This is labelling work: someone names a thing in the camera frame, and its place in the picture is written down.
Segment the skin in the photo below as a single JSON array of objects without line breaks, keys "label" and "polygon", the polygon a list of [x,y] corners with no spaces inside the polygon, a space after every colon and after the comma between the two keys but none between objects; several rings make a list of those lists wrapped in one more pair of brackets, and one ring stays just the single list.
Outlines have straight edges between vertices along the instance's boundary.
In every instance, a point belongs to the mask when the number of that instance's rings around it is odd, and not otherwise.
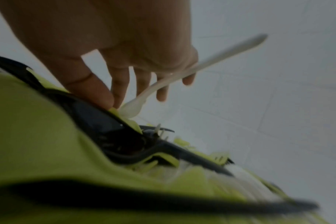
[{"label": "skin", "polygon": [[[0,12],[67,90],[105,109],[122,104],[129,66],[140,94],[152,72],[160,80],[198,61],[189,0],[0,0]],[[112,77],[110,90],[81,58],[95,49]],[[166,100],[167,91],[157,91],[157,99]]]}]

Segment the plastic utensil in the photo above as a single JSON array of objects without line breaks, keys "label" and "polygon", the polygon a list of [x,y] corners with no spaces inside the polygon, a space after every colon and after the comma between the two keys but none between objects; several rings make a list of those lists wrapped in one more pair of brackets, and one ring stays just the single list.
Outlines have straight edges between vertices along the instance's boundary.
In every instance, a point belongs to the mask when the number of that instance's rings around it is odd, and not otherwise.
[{"label": "plastic utensil", "polygon": [[170,76],[161,79],[160,81],[154,83],[149,88],[145,89],[140,95],[135,99],[127,102],[121,108],[119,108],[119,114],[125,118],[132,118],[138,115],[141,111],[143,104],[146,102],[146,99],[149,95],[156,92],[160,88],[163,88],[169,85],[172,82],[185,78],[191,74],[194,74],[200,70],[203,70],[211,65],[214,65],[222,60],[225,60],[229,57],[235,56],[239,53],[252,49],[265,41],[268,37],[267,34],[259,34],[255,37],[249,38],[241,43],[234,45],[233,47],[227,48],[220,53],[217,53],[204,61],[197,63],[196,65],[188,68],[184,71],[177,72]]}]

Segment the spoon handle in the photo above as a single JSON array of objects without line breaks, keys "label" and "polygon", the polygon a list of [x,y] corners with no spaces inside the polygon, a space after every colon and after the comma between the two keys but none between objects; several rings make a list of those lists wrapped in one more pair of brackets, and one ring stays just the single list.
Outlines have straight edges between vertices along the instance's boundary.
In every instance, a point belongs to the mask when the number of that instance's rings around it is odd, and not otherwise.
[{"label": "spoon handle", "polygon": [[195,66],[192,66],[191,68],[172,74],[170,76],[167,76],[160,81],[152,84],[149,88],[145,89],[140,95],[138,95],[136,98],[147,98],[149,95],[154,93],[155,91],[159,90],[160,88],[163,88],[167,85],[169,85],[172,82],[175,82],[179,79],[185,78],[189,75],[192,75],[200,70],[203,70],[207,67],[210,67],[211,65],[214,65],[224,59],[227,59],[229,57],[232,57],[236,54],[242,53],[244,51],[247,51],[249,49],[252,49],[261,43],[265,41],[265,39],[268,37],[267,34],[259,34],[255,37],[249,38],[239,44],[234,45],[231,48],[228,48],[226,50],[221,51],[220,53],[217,53],[201,62],[196,64]]}]

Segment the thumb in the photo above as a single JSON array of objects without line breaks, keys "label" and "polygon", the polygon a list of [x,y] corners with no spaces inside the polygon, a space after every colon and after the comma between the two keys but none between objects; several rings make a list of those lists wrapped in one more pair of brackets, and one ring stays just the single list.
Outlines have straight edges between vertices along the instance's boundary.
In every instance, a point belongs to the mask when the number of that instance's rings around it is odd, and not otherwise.
[{"label": "thumb", "polygon": [[57,80],[74,95],[109,109],[114,97],[107,86],[91,72],[81,57],[35,54]]}]

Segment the white floor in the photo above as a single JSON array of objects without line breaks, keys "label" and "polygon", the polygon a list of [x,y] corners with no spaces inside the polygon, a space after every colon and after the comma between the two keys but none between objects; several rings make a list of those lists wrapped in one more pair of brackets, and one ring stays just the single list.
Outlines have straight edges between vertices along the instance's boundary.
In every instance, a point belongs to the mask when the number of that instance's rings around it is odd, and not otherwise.
[{"label": "white floor", "polygon": [[[288,194],[318,201],[336,224],[336,0],[192,0],[192,19],[200,58],[254,34],[270,38],[191,87],[175,84],[167,103],[152,98],[140,116],[205,152],[229,151]],[[1,17],[0,55],[54,81]],[[99,55],[84,58],[110,84]]]}]

